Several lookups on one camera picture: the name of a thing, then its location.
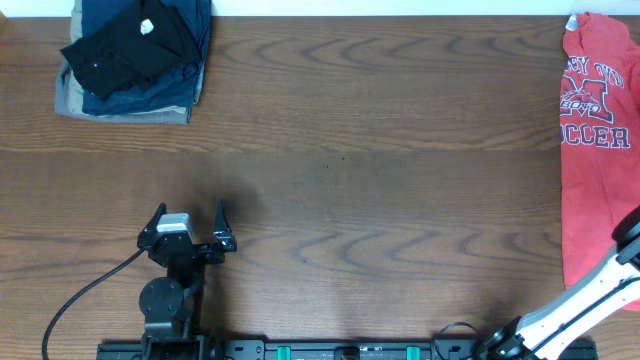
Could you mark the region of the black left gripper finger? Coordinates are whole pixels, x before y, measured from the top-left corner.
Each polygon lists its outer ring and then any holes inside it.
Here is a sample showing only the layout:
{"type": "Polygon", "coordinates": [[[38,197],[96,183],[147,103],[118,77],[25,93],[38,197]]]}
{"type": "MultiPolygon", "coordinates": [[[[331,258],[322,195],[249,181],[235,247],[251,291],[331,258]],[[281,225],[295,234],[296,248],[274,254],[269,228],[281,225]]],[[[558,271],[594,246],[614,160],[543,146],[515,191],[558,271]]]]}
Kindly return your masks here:
{"type": "Polygon", "coordinates": [[[232,230],[226,219],[223,208],[223,201],[221,198],[218,198],[216,200],[213,234],[218,242],[230,242],[232,239],[232,230]]]}
{"type": "Polygon", "coordinates": [[[146,233],[155,233],[157,231],[157,225],[163,215],[167,212],[167,207],[164,202],[160,203],[157,207],[154,215],[151,217],[147,225],[145,226],[146,233]]]}

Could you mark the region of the red printed t-shirt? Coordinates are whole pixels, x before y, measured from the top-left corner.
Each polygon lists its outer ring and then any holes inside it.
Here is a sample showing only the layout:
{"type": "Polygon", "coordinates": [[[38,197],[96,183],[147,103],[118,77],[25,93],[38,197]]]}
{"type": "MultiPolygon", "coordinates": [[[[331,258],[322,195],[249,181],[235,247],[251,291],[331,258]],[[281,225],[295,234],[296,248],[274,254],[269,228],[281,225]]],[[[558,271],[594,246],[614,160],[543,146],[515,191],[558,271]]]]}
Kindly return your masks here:
{"type": "Polygon", "coordinates": [[[565,287],[612,247],[639,205],[639,45],[612,17],[570,17],[560,82],[562,266],[565,287]]]}

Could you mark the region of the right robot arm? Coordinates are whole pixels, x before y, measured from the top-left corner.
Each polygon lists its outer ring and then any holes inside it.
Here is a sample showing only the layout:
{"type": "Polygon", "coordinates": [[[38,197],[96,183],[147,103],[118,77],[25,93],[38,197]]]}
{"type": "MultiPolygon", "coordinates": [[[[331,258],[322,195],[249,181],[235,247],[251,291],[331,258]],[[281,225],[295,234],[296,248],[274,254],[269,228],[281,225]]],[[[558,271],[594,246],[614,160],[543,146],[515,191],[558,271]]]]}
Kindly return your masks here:
{"type": "Polygon", "coordinates": [[[572,287],[479,343],[474,359],[555,360],[603,319],[639,299],[639,210],[614,229],[615,245],[572,287]]]}

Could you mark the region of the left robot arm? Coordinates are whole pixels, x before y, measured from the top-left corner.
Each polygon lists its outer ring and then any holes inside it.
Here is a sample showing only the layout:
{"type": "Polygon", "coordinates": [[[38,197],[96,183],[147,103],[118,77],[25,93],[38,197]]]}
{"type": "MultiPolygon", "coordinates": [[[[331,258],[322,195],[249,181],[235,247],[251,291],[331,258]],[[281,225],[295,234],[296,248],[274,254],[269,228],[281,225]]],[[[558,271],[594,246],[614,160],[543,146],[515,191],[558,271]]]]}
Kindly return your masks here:
{"type": "Polygon", "coordinates": [[[213,235],[213,241],[196,244],[190,216],[170,214],[164,203],[139,233],[137,247],[166,269],[166,275],[147,283],[139,296],[145,318],[143,360],[224,357],[220,342],[198,330],[205,267],[222,264],[227,253],[237,250],[221,199],[216,201],[213,235]]]}

